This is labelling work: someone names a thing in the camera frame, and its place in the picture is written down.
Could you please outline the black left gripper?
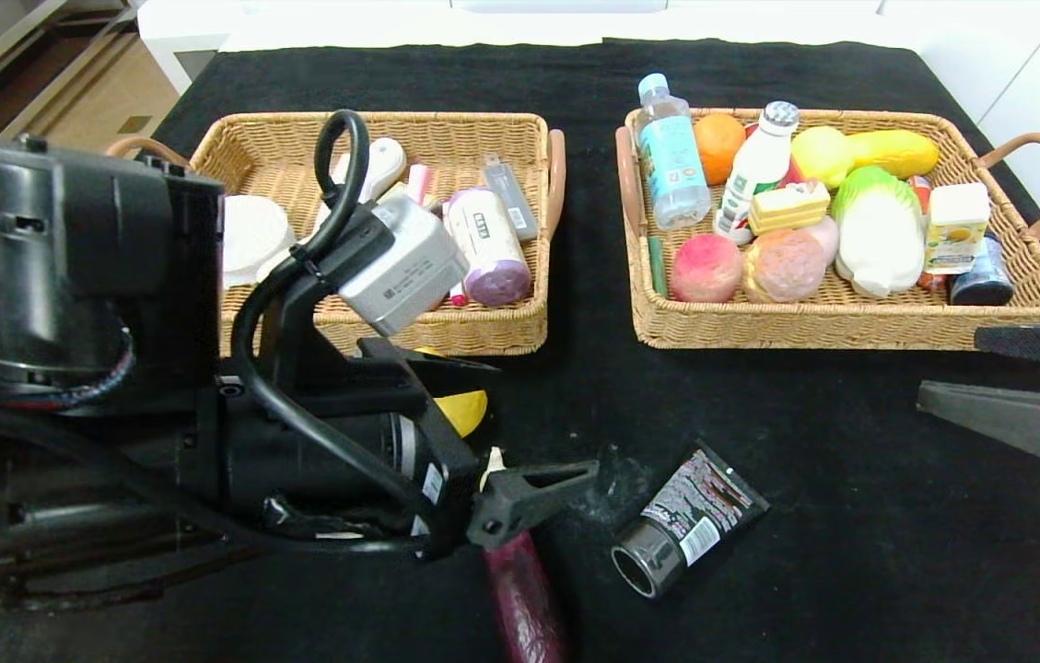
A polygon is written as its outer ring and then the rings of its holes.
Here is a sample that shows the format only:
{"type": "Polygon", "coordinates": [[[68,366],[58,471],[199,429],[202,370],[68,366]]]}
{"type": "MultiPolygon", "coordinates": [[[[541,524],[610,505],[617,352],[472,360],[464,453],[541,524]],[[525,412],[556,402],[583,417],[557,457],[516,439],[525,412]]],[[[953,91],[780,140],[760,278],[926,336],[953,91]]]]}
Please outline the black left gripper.
{"type": "Polygon", "coordinates": [[[594,485],[596,460],[490,459],[472,511],[478,458],[430,390],[470,388],[501,369],[384,337],[356,349],[281,337],[270,356],[222,360],[222,382],[241,389],[220,429],[230,538],[279,553],[442,557],[465,530],[468,542],[498,549],[594,485]]]}

